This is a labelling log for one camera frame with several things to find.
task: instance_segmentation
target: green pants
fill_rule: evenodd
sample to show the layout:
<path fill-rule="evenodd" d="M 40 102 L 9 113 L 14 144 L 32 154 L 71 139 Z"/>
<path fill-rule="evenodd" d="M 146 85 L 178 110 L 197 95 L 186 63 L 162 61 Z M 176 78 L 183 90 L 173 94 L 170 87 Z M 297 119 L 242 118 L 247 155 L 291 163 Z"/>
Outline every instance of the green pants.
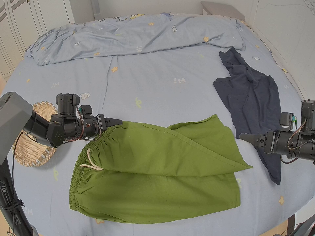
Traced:
<path fill-rule="evenodd" d="M 102 170 L 81 167 L 91 161 Z M 240 205 L 234 172 L 252 168 L 217 115 L 168 128 L 124 121 L 87 144 L 70 209 L 125 223 L 161 223 Z"/>

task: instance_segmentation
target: drawstring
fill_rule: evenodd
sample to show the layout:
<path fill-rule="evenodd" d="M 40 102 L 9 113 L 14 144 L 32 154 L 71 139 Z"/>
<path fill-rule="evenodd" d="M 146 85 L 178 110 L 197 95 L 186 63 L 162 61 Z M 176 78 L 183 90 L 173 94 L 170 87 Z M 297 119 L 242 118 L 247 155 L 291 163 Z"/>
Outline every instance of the drawstring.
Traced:
<path fill-rule="evenodd" d="M 88 148 L 88 151 L 87 151 L 87 153 L 88 153 L 88 158 L 89 158 L 90 163 L 91 163 L 93 166 L 88 165 L 88 164 L 81 164 L 80 167 L 88 167 L 88 168 L 95 169 L 95 170 L 97 170 L 97 171 L 104 170 L 103 168 L 97 166 L 96 164 L 94 164 L 94 163 L 92 162 L 91 157 L 90 157 L 90 151 L 91 151 L 91 149 Z"/>

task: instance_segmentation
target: navy garment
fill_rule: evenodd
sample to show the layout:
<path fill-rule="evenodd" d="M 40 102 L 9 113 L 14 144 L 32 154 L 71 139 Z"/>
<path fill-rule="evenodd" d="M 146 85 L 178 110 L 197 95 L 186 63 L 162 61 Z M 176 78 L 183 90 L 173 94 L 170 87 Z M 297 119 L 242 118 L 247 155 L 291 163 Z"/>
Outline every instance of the navy garment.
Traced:
<path fill-rule="evenodd" d="M 230 111 L 236 138 L 241 133 L 263 134 L 281 128 L 280 99 L 274 79 L 252 69 L 234 47 L 226 53 L 219 52 L 219 56 L 231 77 L 218 78 L 213 85 Z M 256 147 L 256 150 L 270 179 L 280 184 L 280 155 L 266 154 L 263 148 Z"/>

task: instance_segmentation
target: headboard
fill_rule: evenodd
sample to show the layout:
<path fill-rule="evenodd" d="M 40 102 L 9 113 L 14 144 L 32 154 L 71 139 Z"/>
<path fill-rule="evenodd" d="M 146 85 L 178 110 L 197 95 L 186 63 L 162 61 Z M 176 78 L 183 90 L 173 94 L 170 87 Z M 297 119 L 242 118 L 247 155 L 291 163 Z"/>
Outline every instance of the headboard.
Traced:
<path fill-rule="evenodd" d="M 300 96 L 315 100 L 315 0 L 253 0 L 246 21 Z"/>

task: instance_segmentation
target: wicker basket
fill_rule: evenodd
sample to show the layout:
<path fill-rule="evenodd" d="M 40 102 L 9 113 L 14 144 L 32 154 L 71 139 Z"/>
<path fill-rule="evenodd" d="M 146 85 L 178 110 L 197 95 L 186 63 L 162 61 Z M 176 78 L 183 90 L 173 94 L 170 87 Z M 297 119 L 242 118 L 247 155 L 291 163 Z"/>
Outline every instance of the wicker basket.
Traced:
<path fill-rule="evenodd" d="M 51 115 L 58 113 L 57 108 L 48 101 L 37 102 L 33 105 L 33 109 L 48 121 L 50 121 Z M 41 166 L 51 158 L 55 151 L 56 148 L 54 147 L 39 144 L 26 137 L 26 135 L 21 135 L 15 149 L 15 159 L 19 164 L 26 167 Z"/>

